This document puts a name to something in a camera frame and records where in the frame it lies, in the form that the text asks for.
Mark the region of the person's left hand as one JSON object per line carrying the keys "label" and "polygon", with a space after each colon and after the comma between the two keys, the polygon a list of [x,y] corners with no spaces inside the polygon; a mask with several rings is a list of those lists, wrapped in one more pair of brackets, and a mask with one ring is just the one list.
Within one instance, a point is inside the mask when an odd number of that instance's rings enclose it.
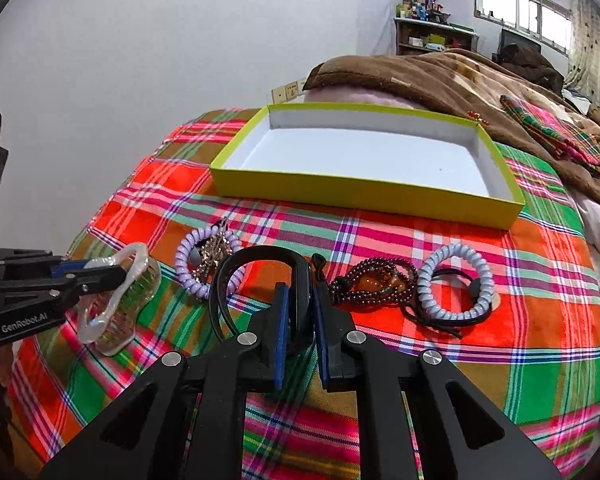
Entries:
{"label": "person's left hand", "polygon": [[12,344],[0,347],[0,384],[7,388],[12,379],[12,363],[14,362],[14,349]]}

